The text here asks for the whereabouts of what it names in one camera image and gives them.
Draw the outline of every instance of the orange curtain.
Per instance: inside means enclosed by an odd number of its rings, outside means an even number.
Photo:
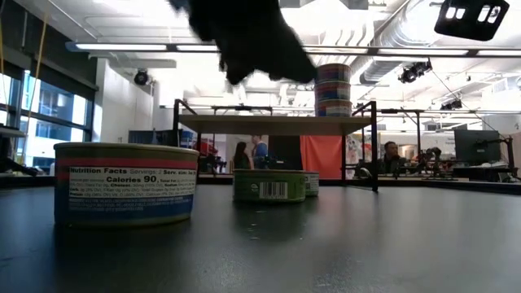
[[[300,153],[305,171],[320,173],[320,179],[340,179],[342,137],[301,136]]]

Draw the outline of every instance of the person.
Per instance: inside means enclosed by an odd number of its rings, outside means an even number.
[[[264,168],[262,162],[268,155],[268,145],[262,141],[262,135],[252,135],[252,143],[254,145],[252,150],[253,165],[255,168]]]
[[[381,173],[394,173],[406,163],[407,160],[398,155],[398,146],[395,142],[386,142],[383,145],[383,149],[385,150],[385,155],[379,162]]]
[[[252,159],[246,154],[246,143],[238,142],[235,146],[234,169],[252,169]]]

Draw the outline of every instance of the man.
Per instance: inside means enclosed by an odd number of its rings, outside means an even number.
[[[268,145],[262,141],[262,135],[252,135],[253,165],[255,168],[265,168],[263,165],[264,158],[268,155]]]
[[[380,159],[380,173],[394,173],[399,167],[403,166],[407,161],[398,155],[398,146],[394,142],[386,142],[383,145],[385,155],[383,160]]]

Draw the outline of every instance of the red stripe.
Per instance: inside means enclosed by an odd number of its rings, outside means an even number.
[[[77,158],[59,159],[59,167],[128,167],[197,169],[197,162],[164,159]]]

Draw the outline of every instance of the wooden shelf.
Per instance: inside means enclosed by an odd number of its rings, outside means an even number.
[[[180,115],[179,122],[201,133],[346,135],[370,125],[370,118]]]

